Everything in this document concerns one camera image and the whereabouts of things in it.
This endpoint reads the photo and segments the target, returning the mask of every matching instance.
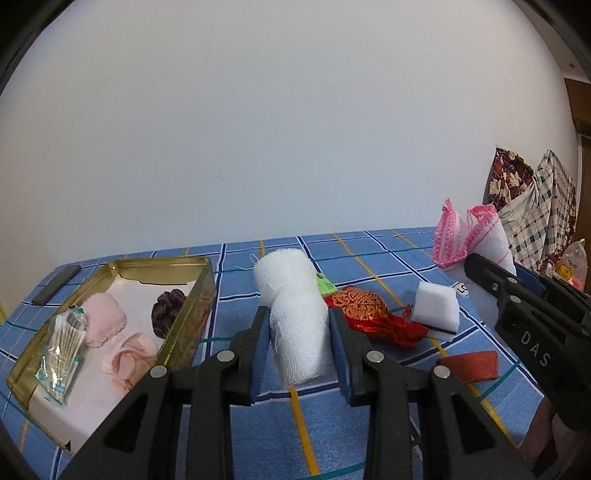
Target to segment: dark purple scrunchie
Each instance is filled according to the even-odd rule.
[[[158,338],[166,338],[185,300],[187,297],[178,288],[158,297],[152,307],[152,328]]]

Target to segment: clear plastic packaging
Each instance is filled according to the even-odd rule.
[[[583,291],[587,278],[587,253],[585,239],[570,244],[554,266],[554,272],[573,287]]]
[[[81,348],[87,326],[86,316],[80,308],[70,309],[51,319],[45,352],[35,377],[59,404],[64,404],[74,373],[82,361]]]

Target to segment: blue plaid tablecloth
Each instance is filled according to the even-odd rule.
[[[326,235],[294,236],[264,241],[115,255],[84,262],[81,272],[45,307],[30,305],[35,294],[61,268],[44,278],[0,327],[0,415],[13,441],[42,479],[57,479],[70,455],[57,447],[19,408],[6,386],[6,377],[34,332],[98,266],[117,258],[206,255],[215,271],[218,298],[200,340],[194,365],[228,348],[232,336],[250,327],[259,293],[252,271],[252,254],[278,248],[300,248],[337,287],[356,285],[379,294],[392,311],[412,304],[420,280],[443,285],[453,281],[432,262],[434,228],[387,229]],[[479,320],[469,300],[459,296],[461,322],[452,342],[423,339],[412,351],[375,345],[403,365],[429,369],[442,355],[497,351],[501,378],[483,382],[472,391],[489,414],[517,445],[527,432],[542,395],[529,372]],[[416,409],[410,405],[414,476],[422,478],[421,438]],[[336,382],[286,390],[279,382],[271,353],[261,394],[252,407],[233,407],[232,441],[237,480],[293,480],[363,477],[369,411],[350,408]],[[189,408],[183,413],[179,450],[186,445]],[[184,478],[184,458],[177,458],[177,477]]]

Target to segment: gold tin tray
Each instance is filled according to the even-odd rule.
[[[154,365],[166,365],[172,370],[190,367],[217,295],[212,264],[208,257],[113,260],[101,266],[80,285],[55,314],[65,312],[70,307],[80,306],[92,294],[105,292],[117,275],[127,280],[154,285],[180,285],[195,281],[154,362]],[[35,373],[41,362],[47,328],[48,322],[45,322],[18,358],[7,378],[8,388],[27,413],[29,401],[37,386]]]

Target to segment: metal rivet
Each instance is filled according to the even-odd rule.
[[[150,370],[150,376],[152,376],[152,378],[162,378],[166,375],[166,372],[167,369],[164,365],[156,365]]]
[[[231,350],[222,350],[217,353],[216,357],[220,362],[231,362],[234,360],[234,352]]]
[[[371,350],[365,356],[370,362],[373,362],[375,364],[378,364],[382,360],[384,360],[384,354],[382,352],[378,352],[377,350]]]
[[[439,378],[448,378],[452,374],[448,367],[444,367],[443,365],[437,365],[433,369],[433,373]]]

